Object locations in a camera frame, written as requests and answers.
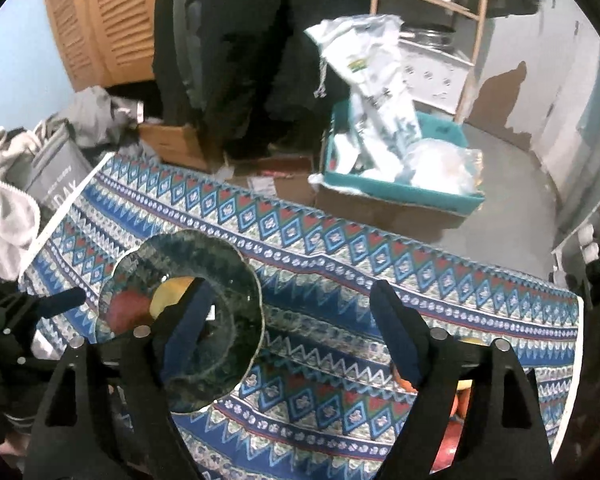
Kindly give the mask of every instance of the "cabinet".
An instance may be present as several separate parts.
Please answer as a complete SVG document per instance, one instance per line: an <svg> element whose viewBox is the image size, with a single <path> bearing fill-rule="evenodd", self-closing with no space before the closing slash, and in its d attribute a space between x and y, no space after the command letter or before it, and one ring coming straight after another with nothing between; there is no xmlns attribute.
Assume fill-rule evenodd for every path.
<svg viewBox="0 0 600 480"><path fill-rule="evenodd" d="M154 79L155 0L45 0L75 91Z"/></svg>

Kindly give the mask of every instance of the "plastic bag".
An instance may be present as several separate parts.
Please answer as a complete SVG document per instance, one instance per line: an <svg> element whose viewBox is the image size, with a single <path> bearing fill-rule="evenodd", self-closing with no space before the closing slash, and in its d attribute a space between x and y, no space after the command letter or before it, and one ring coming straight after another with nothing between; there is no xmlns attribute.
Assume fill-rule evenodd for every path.
<svg viewBox="0 0 600 480"><path fill-rule="evenodd" d="M398 16L365 14L323 20L305 31L320 56L351 87L350 124L363 142L384 143L398 160L409 144L422 138L402 76L401 25Z"/></svg>
<svg viewBox="0 0 600 480"><path fill-rule="evenodd" d="M454 195L478 192L481 150L460 148L439 139L422 139L407 148L398 182Z"/></svg>

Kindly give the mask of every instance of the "teal plastic bin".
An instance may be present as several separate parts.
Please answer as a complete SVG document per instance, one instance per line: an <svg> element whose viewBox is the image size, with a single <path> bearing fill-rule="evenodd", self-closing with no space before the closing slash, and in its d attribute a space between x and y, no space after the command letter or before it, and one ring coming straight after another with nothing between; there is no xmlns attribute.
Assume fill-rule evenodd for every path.
<svg viewBox="0 0 600 480"><path fill-rule="evenodd" d="M447 121L429 114L417 112L422 136L430 139L440 139L452 142L461 148L469 145L462 128L453 121ZM334 106L331 116L331 130L327 138L324 164L324 181L330 186L355 187L360 191L391 202L398 202L424 207L432 207L448 211L460 216L469 216L484 202L484 195L454 195L420 189L397 182L382 182L365 178L355 174L341 174L331 171L334 160L333 136L336 133L349 129L349 102L342 102Z"/></svg>

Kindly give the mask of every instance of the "gray floor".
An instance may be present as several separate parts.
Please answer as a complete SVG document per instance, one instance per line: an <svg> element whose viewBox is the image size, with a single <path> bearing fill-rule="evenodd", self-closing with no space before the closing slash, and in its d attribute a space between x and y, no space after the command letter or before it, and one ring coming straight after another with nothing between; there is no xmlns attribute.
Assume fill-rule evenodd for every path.
<svg viewBox="0 0 600 480"><path fill-rule="evenodd" d="M464 134L472 148L483 152L486 199L460 227L445 229L435 245L547 279L556 226L555 196L546 175L511 144L468 124Z"/></svg>

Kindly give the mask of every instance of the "blue patterned tablecloth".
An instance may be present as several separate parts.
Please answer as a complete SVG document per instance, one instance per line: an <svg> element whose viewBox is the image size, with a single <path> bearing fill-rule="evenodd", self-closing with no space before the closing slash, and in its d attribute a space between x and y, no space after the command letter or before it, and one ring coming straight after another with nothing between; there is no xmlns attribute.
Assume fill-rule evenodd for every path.
<svg viewBox="0 0 600 480"><path fill-rule="evenodd" d="M122 255L155 234L198 229L234 244L256 270L266 310L251 373L206 412L175 415L208 478L368 479L402 428L414 395L391 377L369 312L373 280L394 284L429 326L509 340L538 376L553 441L571 386L576 296L517 272L208 176L115 156L87 184L24 272L31 294L72 286L87 301L39 329L59 351L94 341L98 294Z"/></svg>

